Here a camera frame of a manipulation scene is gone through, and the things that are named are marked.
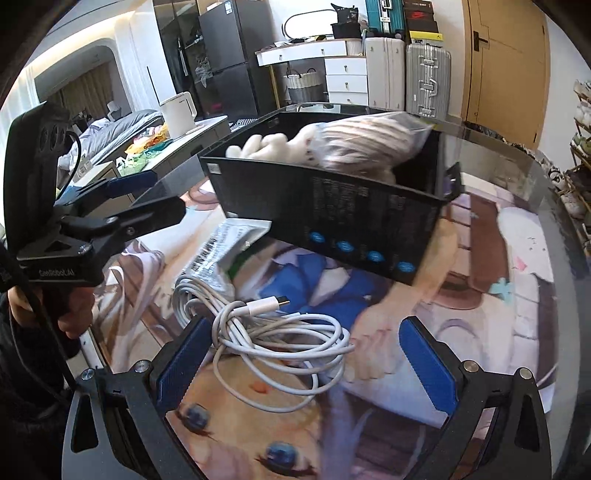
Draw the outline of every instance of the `human hand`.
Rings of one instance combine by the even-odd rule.
[[[82,335],[92,323],[92,306],[95,303],[93,288],[74,288],[70,293],[68,305],[70,311],[62,315],[57,321],[57,326],[68,338],[75,339]],[[40,301],[43,301],[41,289],[35,289]],[[29,302],[18,287],[8,290],[8,303],[12,316],[21,327],[31,328],[38,326],[38,320],[33,313]]]

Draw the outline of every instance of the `blue circular logo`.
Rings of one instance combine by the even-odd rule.
[[[380,263],[385,260],[384,256],[380,252],[376,252],[375,250],[368,252],[368,258],[374,263]]]
[[[324,243],[324,235],[319,232],[312,232],[310,234],[310,240],[312,240],[315,244],[323,244]]]
[[[336,246],[339,248],[339,250],[345,252],[346,254],[351,253],[353,250],[355,250],[355,247],[353,247],[353,245],[351,245],[346,240],[341,240],[340,242],[337,242]]]
[[[399,262],[398,269],[404,273],[411,273],[415,271],[414,265],[410,262]]]

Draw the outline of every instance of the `teal suitcase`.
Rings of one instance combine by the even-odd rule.
[[[370,28],[406,39],[406,23],[402,0],[365,0]]]

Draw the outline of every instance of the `anime desk mat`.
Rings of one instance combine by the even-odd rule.
[[[316,312],[349,329],[356,349],[344,379],[290,414],[252,408],[226,392],[202,365],[167,419],[210,480],[399,479],[437,439],[436,411],[398,344],[415,314],[461,359],[485,370],[534,372],[548,411],[556,369],[553,274],[537,216],[508,191],[464,175],[466,193],[442,212],[412,286],[393,283],[273,239],[251,247],[231,275],[237,297],[290,299],[286,313]],[[215,201],[186,195],[181,224],[133,242],[97,288],[93,332],[115,372],[153,358],[182,331],[170,296],[175,278],[217,225]],[[299,380],[270,377],[292,387]],[[253,400],[299,401],[261,382],[229,356],[224,378]],[[492,418],[486,410],[455,478],[470,471]]]

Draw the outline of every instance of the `silver suitcase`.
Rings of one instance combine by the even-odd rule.
[[[407,47],[407,111],[445,120],[452,83],[452,55],[441,47]]]

